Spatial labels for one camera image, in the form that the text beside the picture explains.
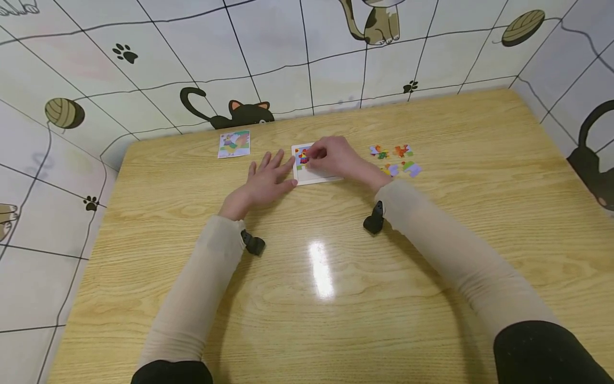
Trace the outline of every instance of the beige sleeve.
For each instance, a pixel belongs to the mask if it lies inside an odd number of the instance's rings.
[[[243,221],[213,216],[162,303],[137,369],[156,360],[200,361],[217,307],[241,260]]]
[[[429,264],[469,302],[494,337],[525,320],[558,324],[533,287],[491,246],[430,202],[411,184],[382,187],[384,218],[404,234]]]

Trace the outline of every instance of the black sleeve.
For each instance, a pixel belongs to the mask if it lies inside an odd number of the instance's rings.
[[[614,383],[567,329],[547,321],[523,321],[495,338],[499,384]]]
[[[131,384],[213,384],[201,361],[152,361],[132,376]]]

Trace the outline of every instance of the picture card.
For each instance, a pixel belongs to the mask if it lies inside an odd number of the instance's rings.
[[[220,135],[220,148],[217,151],[217,158],[246,156],[250,153],[249,130]]]
[[[316,184],[319,182],[341,180],[342,178],[339,176],[334,176],[324,171],[314,171],[307,168],[307,163],[309,162],[309,157],[307,157],[307,150],[311,147],[312,144],[313,143],[299,144],[296,146],[292,146],[290,150],[290,153],[292,153],[295,157],[292,171],[294,173],[294,178],[298,181],[297,185],[304,186],[307,184]]]

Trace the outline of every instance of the cat ear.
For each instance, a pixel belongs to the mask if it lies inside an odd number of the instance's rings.
[[[264,109],[269,109],[269,107],[271,106],[271,103],[269,103],[268,101],[263,101],[260,104],[256,104],[257,106],[259,106],[260,108],[264,108]]]
[[[232,111],[234,111],[235,109],[239,108],[242,105],[243,104],[239,103],[236,100],[230,100],[230,102],[228,103],[228,109],[230,110],[230,112],[232,112]]]

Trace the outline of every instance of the wallpaper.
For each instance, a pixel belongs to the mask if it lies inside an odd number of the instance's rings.
[[[0,103],[0,382],[45,382],[117,173]]]
[[[614,3],[579,0],[521,71],[515,89],[614,217]]]
[[[139,140],[513,87],[607,208],[599,1],[0,0],[0,382],[45,382]]]

